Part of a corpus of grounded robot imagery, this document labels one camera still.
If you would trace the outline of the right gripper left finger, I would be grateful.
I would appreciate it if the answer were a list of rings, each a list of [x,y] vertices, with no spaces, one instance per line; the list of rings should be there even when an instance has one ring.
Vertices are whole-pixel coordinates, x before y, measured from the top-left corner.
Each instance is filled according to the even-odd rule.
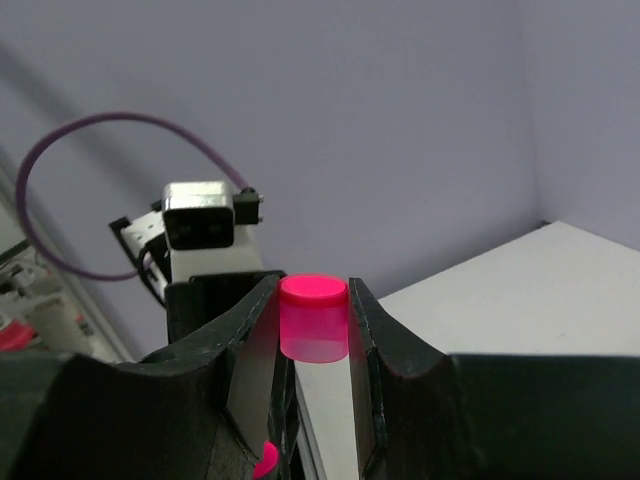
[[[264,278],[226,315],[135,363],[3,353],[2,477],[254,479],[270,441],[280,459],[267,479],[288,478],[279,340],[264,350],[233,339],[267,318],[278,334],[279,283]]]

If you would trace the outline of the pink highlighter cap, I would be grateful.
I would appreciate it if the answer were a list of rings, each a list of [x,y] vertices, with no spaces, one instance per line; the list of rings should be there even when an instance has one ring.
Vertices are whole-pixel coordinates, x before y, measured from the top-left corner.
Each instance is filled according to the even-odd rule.
[[[289,275],[279,284],[281,352],[304,363],[326,364],[348,355],[347,282],[319,274]]]

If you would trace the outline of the pink tip black highlighter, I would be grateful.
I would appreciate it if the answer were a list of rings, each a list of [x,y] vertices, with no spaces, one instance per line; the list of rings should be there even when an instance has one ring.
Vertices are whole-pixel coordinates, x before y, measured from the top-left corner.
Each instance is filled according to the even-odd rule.
[[[261,460],[253,469],[254,479],[267,479],[274,474],[279,464],[280,454],[278,448],[270,441],[266,441],[263,446]]]

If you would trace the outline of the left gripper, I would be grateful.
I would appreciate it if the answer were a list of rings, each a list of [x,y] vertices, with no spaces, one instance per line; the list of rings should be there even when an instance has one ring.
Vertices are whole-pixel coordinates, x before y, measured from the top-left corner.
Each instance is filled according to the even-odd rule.
[[[169,345],[226,315],[264,278],[285,276],[282,270],[249,271],[196,276],[187,282],[172,283],[165,289]],[[276,350],[278,334],[274,319],[254,321],[247,334],[235,333],[238,343],[257,344],[264,350]]]

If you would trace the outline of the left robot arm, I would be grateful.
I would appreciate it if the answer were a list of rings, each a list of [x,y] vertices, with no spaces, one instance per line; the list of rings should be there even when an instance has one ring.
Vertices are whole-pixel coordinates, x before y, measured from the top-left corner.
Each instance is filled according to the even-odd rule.
[[[133,221],[122,217],[110,228],[139,279],[166,310],[170,343],[235,307],[264,278],[285,276],[265,268],[249,226],[235,229],[230,247],[177,251],[169,248],[159,211]]]

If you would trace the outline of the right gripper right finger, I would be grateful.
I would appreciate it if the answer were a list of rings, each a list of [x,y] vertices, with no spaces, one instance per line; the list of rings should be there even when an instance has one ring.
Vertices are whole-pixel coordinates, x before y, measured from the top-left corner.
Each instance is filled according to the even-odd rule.
[[[639,362],[446,354],[349,281],[363,479],[635,479]]]

